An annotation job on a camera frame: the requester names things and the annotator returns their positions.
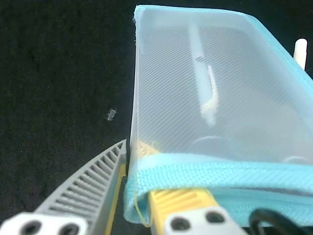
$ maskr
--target blue zipper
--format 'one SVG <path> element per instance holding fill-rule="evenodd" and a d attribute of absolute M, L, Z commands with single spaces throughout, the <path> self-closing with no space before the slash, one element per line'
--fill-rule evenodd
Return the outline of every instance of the blue zipper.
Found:
<path fill-rule="evenodd" d="M 210 191 L 221 207 L 243 227 L 249 226 L 249 215 L 257 208 L 278 211 L 302 226 L 313 224 L 313 197 L 236 188 L 216 188 Z"/>

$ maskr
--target blue fabric trim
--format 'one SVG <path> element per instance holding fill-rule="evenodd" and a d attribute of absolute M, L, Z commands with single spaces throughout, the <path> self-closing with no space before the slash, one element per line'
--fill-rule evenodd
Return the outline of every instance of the blue fabric trim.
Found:
<path fill-rule="evenodd" d="M 134 208 L 135 191 L 140 211 L 143 213 L 147 222 L 149 220 L 147 213 L 147 193 L 152 190 L 208 188 L 210 191 L 213 191 L 219 188 L 276 188 L 313 193 L 312 179 L 313 166 L 310 165 L 259 162 L 207 162 L 155 166 L 153 168 L 143 169 L 136 175 L 129 177 L 124 191 L 124 217 L 133 223 L 141 222 Z M 293 202 L 292 198 L 290 202 L 286 203 L 273 198 L 273 192 L 264 193 L 268 194 L 264 200 L 257 200 L 253 205 L 246 203 L 244 200 L 241 207 L 238 207 L 242 209 L 228 208 L 228 204 L 224 204 L 223 200 L 219 201 L 218 198 L 217 200 L 226 210 L 230 210 L 231 216 L 236 221 L 242 223 L 242 226 L 245 225 L 243 222 L 251 208 L 267 205 L 269 208 L 280 209 L 280 212 L 284 214 L 290 214 L 289 212 L 293 211 L 290 217 L 301 222 L 303 218 L 299 216 L 303 208 L 307 205 L 313 205 L 313 201 L 312 203 L 302 203 L 301 200 Z M 313 210 L 310 212 L 310 219 L 306 219 L 305 221 L 313 224 Z"/>

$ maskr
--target yellow strip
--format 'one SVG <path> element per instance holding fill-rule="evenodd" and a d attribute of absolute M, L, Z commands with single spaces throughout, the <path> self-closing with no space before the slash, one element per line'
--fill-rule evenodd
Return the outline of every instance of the yellow strip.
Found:
<path fill-rule="evenodd" d="M 119 170 L 116 188 L 115 188 L 115 192 L 114 192 L 114 197 L 113 197 L 111 210 L 110 210 L 110 214 L 109 214 L 109 218 L 108 218 L 108 222 L 107 222 L 107 227 L 106 227 L 106 231 L 105 231 L 104 235 L 111 235 L 111 230 L 112 230 L 112 225 L 113 225 L 113 220 L 114 220 L 114 215 L 115 215 L 115 210 L 116 210 L 116 204 L 117 204 L 117 200 L 118 200 L 118 194 L 119 194 L 119 190 L 121 188 L 122 178 L 125 176 L 126 176 L 126 164 L 122 164 L 121 168 Z"/>

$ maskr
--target diagonal striped mesh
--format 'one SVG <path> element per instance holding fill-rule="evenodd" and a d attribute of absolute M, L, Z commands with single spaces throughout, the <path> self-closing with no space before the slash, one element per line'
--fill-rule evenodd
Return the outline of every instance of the diagonal striped mesh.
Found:
<path fill-rule="evenodd" d="M 253 17 L 135 11 L 131 162 L 159 152 L 312 164 L 312 82 Z"/>

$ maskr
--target white stick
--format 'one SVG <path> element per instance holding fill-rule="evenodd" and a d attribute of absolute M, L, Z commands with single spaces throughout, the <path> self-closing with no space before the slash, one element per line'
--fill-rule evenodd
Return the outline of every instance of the white stick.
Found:
<path fill-rule="evenodd" d="M 308 42 L 304 38 L 298 39 L 294 45 L 293 58 L 302 69 L 305 68 L 305 63 L 307 60 L 307 45 Z"/>

